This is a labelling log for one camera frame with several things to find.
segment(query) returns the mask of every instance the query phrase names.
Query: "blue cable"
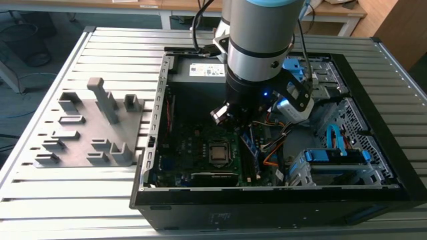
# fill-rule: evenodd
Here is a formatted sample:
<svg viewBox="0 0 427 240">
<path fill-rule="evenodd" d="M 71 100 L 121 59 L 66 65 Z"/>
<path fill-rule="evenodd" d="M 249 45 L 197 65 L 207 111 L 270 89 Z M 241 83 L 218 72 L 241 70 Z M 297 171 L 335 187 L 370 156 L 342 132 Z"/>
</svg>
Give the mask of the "blue cable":
<svg viewBox="0 0 427 240">
<path fill-rule="evenodd" d="M 19 118 L 19 117 L 23 117 L 23 116 L 27 116 L 30 114 L 33 114 L 37 110 L 31 111 L 31 112 L 27 112 L 25 114 L 21 114 L 21 115 L 15 115 L 15 116 L 0 116 L 0 119 L 14 119 L 14 118 Z"/>
<path fill-rule="evenodd" d="M 333 131 L 335 132 L 337 137 L 337 148 L 341 150 L 342 155 L 347 156 L 345 137 L 342 135 L 341 127 L 335 124 L 330 124 L 326 130 L 326 147 L 333 148 Z"/>
</svg>

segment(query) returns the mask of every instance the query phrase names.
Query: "aluminum table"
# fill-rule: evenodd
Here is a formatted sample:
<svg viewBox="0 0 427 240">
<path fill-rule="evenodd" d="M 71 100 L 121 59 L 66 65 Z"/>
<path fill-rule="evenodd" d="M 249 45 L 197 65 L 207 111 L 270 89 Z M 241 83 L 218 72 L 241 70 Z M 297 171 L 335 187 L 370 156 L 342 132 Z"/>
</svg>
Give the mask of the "aluminum table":
<svg viewBox="0 0 427 240">
<path fill-rule="evenodd" d="M 117 99 L 134 93 L 146 100 L 137 155 L 147 143 L 165 46 L 191 47 L 185 30 L 87 28 L 0 171 L 2 239 L 250 239 L 310 236 L 331 239 L 427 239 L 427 205 L 393 212 L 349 227 L 302 229 L 175 230 L 157 232 L 130 196 L 137 166 L 35 168 L 34 152 L 63 110 L 63 90 L 95 98 L 87 80 L 102 77 Z M 199 44 L 214 34 L 198 33 Z M 370 38 L 309 36 L 310 52 L 345 54 L 391 132 L 427 184 L 427 96 L 382 43 Z M 295 51 L 301 51 L 297 39 Z"/>
</svg>

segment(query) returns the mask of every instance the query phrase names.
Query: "floor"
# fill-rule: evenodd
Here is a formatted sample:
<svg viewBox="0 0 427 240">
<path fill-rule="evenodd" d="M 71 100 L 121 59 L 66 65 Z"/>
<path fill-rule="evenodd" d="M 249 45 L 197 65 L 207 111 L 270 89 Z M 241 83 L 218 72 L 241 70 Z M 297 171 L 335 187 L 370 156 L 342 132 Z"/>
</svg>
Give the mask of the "floor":
<svg viewBox="0 0 427 240">
<path fill-rule="evenodd" d="M 55 22 L 58 34 L 45 41 L 53 55 L 50 64 L 42 67 L 26 66 L 4 43 L 0 43 L 0 60 L 14 69 L 18 76 L 25 76 L 31 73 L 58 73 L 82 35 L 85 26 L 143 29 L 162 28 L 161 17 L 155 15 L 126 15 L 125 17 L 119 14 L 79 13 L 75 22 L 69 21 L 66 13 L 51 13 L 51 17 Z M 173 19 L 173 29 L 190 29 L 190 20 L 187 20 L 186 23 L 187 24 L 181 24 L 178 19 Z M 205 18 L 201 29 L 211 30 L 213 27 L 218 26 L 218 23 L 218 19 Z M 10 15 L 7 13 L 0 14 L 0 30 L 14 24 Z M 423 89 L 426 90 L 427 82 L 425 81 L 425 76 L 427 75 L 427 57 L 414 66 L 410 74 L 415 80 L 422 83 Z M 23 78 L 21 84 L 27 88 L 25 94 L 14 93 L 0 80 L 0 134 L 19 136 L 23 133 L 33 114 L 22 117 L 14 116 L 31 113 L 38 108 L 54 79 L 55 76 L 53 75 L 33 75 Z M 3 147 L 14 145 L 15 143 L 16 139 L 0 138 L 0 167 L 12 151 L 12 147 Z"/>
</svg>

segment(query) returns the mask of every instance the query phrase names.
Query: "white table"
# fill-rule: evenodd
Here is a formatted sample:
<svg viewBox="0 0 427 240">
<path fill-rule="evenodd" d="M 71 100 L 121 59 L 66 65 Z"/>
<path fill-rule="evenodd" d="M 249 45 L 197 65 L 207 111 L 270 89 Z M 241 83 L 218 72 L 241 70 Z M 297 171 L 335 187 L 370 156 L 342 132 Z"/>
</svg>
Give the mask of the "white table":
<svg viewBox="0 0 427 240">
<path fill-rule="evenodd" d="M 65 13 L 93 13 L 93 14 L 137 14 L 137 15 L 159 15 L 162 19 L 162 28 L 171 29 L 171 16 L 195 16 L 195 11 L 185 10 L 167 10 L 161 6 L 146 6 L 142 8 L 115 8 L 115 7 L 86 7 L 86 6 L 65 6 L 49 4 L 0 4 L 0 9 L 18 10 L 18 11 L 41 11 L 41 12 L 65 12 Z M 203 16 L 222 17 L 221 12 L 207 11 Z M 317 22 L 343 23 L 343 27 L 338 36 L 349 37 L 362 19 L 363 15 L 355 14 L 349 16 L 315 16 Z M 313 21 L 311 16 L 306 16 L 303 21 Z"/>
<path fill-rule="evenodd" d="M 211 32 L 201 31 L 199 43 L 210 44 L 213 37 Z M 310 52 L 346 55 L 427 184 L 427 96 L 387 49 L 370 38 L 309 36 L 306 44 Z M 62 169 L 33 166 L 33 148 L 41 147 L 46 138 L 41 134 L 50 133 L 46 121 L 63 114 L 58 97 L 67 89 L 81 98 L 95 98 L 86 90 L 91 77 L 103 77 L 105 88 L 115 98 L 133 93 L 146 100 L 138 139 L 138 146 L 146 146 L 163 49 L 171 45 L 190 47 L 190 32 L 99 27 L 83 33 L 0 171 L 2 239 L 427 239 L 427 204 L 350 227 L 157 232 L 141 212 L 129 207 L 135 165 Z M 295 51 L 301 51 L 298 38 Z"/>
</svg>

